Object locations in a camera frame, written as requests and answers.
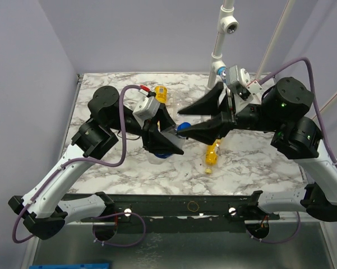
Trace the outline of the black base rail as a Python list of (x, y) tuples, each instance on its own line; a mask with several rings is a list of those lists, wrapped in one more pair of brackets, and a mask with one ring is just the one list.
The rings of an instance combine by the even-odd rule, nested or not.
[(244, 233), (245, 221), (260, 222), (267, 215), (257, 207), (258, 196), (183, 196), (109, 194), (111, 204), (102, 216), (129, 208), (138, 216), (118, 218), (119, 233)]

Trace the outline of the blue tray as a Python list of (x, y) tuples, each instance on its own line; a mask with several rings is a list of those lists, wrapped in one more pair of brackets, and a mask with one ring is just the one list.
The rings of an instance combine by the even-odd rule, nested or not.
[(110, 269), (110, 263), (76, 263), (76, 264), (52, 264), (31, 265), (29, 269)]

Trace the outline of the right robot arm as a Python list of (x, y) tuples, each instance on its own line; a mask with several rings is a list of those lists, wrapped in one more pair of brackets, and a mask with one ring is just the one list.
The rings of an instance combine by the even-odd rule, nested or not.
[(275, 212), (305, 212), (315, 219), (337, 222), (337, 162), (325, 145), (322, 128), (306, 116), (314, 94), (292, 77), (282, 78), (265, 92), (260, 104), (238, 109), (236, 94), (219, 96), (223, 84), (195, 103), (180, 110), (183, 115), (207, 115), (209, 120), (179, 131), (181, 136), (210, 145), (239, 129), (273, 133), (271, 145), (287, 159), (299, 164), (313, 183), (293, 191), (255, 191), (247, 214), (258, 220)]

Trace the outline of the white PVC pipe frame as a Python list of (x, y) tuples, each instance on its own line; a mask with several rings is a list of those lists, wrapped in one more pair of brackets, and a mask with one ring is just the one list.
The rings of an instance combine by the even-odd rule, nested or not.
[(225, 34), (227, 66), (273, 72), (307, 57), (324, 117), (337, 118), (337, 1), (235, 1), (238, 29)]

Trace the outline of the blue bottle cap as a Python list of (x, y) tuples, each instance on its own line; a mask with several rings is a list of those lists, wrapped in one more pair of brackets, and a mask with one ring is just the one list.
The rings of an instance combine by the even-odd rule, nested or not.
[(186, 128), (189, 128), (191, 126), (190, 123), (188, 122), (183, 122), (181, 123), (180, 125), (177, 126), (177, 132), (181, 131), (181, 130), (184, 130)]

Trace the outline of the clear bottle blue label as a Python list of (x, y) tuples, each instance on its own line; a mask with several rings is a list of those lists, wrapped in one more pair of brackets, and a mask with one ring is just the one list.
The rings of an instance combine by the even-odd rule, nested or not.
[(180, 136), (177, 132), (190, 126), (188, 122), (183, 122), (163, 131), (157, 129), (156, 126), (150, 127), (144, 142), (149, 163), (158, 165), (173, 155), (183, 155), (183, 145), (187, 137)]

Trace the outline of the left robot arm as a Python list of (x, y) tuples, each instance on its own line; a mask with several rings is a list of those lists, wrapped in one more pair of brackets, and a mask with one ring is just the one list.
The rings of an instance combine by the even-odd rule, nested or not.
[(183, 155), (183, 139), (164, 104), (142, 85), (98, 88), (88, 103), (90, 118), (51, 171), (27, 194), (13, 196), (8, 205), (31, 237), (55, 236), (65, 225), (84, 219), (108, 221), (118, 215), (104, 192), (65, 201), (63, 196), (93, 165), (116, 168), (127, 154), (127, 135), (142, 139), (143, 148), (166, 158)]

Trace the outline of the blue plastic faucet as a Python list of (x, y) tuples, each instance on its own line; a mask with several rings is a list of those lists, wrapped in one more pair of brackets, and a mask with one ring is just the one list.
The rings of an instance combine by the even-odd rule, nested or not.
[(224, 84), (227, 83), (227, 68), (226, 68), (226, 66), (220, 67), (217, 70), (217, 75), (221, 78), (221, 80)]

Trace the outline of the yellow bottle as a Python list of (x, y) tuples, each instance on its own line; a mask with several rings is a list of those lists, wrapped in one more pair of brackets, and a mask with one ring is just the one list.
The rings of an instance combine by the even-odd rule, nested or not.
[(162, 103), (162, 104), (166, 104), (167, 103), (167, 95), (168, 95), (168, 90), (165, 86), (156, 86), (154, 89), (155, 93), (156, 93), (156, 99), (158, 102)]
[(217, 139), (212, 145), (209, 145), (206, 149), (205, 154), (205, 173), (211, 174), (213, 172), (213, 167), (218, 161), (218, 151), (220, 148), (221, 140)]

